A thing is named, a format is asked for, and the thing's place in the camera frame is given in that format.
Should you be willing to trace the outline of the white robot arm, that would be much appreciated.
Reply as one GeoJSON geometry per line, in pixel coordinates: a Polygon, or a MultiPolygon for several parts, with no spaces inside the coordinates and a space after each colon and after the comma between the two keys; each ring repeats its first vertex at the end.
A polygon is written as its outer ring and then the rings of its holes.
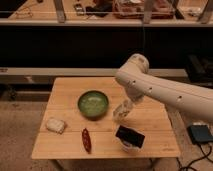
{"type": "Polygon", "coordinates": [[[117,70],[115,79],[132,102],[146,95],[213,124],[212,89],[154,77],[148,70],[149,62],[141,54],[133,54],[117,70]]]}

